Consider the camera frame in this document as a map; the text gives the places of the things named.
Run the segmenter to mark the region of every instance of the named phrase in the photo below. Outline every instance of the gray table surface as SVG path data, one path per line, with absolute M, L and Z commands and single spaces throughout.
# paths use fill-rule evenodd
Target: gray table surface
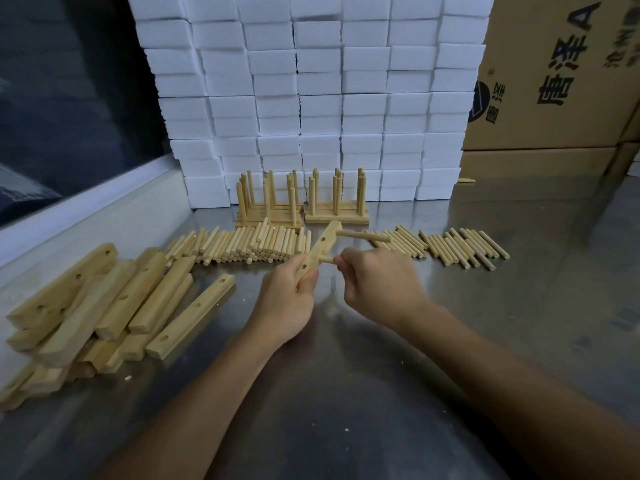
M 485 230 L 510 254 L 498 269 L 417 262 L 435 302 L 474 330 L 640 426 L 640 180 L 458 185 L 452 201 L 370 203 L 370 229 Z M 231 228 L 230 209 L 198 210 L 176 235 Z M 322 226 L 309 227 L 317 238 Z M 339 238 L 333 252 L 369 244 Z M 80 479 L 215 359 L 246 322 L 273 265 L 199 266 L 187 299 L 221 273 L 225 302 L 170 363 L 126 363 L 76 381 L 0 422 L 0 476 Z M 234 418 L 208 478 L 488 479 L 530 471 L 430 360 L 366 321 L 322 265 L 302 333 L 268 362 Z

